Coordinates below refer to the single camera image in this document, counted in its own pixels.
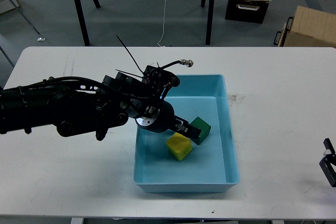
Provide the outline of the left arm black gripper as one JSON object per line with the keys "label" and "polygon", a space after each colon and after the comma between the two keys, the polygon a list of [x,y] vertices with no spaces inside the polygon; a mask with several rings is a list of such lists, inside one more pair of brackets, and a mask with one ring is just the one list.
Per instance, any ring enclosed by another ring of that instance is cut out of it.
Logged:
{"label": "left arm black gripper", "polygon": [[163,133],[167,130],[172,130],[193,140],[197,140],[202,131],[191,125],[187,120],[175,116],[172,105],[166,101],[162,103],[162,106],[152,118],[140,117],[135,122],[143,130],[154,133]]}

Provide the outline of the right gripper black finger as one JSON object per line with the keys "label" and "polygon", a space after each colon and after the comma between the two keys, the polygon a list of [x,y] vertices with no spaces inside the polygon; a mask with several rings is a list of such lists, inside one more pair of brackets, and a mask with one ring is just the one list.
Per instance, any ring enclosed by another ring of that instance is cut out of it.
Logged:
{"label": "right gripper black finger", "polygon": [[325,146],[325,151],[323,153],[323,158],[319,162],[319,165],[327,178],[329,184],[335,187],[335,150],[329,138],[323,141]]}

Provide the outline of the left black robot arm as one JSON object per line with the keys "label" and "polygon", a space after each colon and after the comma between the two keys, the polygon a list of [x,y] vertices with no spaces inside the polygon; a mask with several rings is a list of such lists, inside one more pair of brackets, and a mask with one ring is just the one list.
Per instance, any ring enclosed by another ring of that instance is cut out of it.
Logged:
{"label": "left black robot arm", "polygon": [[197,139],[201,131],[175,115],[165,97],[180,79],[166,67],[147,66],[140,80],[123,72],[102,82],[82,77],[49,78],[1,91],[1,133],[54,125],[63,137],[95,132],[104,139],[108,129],[133,118],[139,128],[167,130]]}

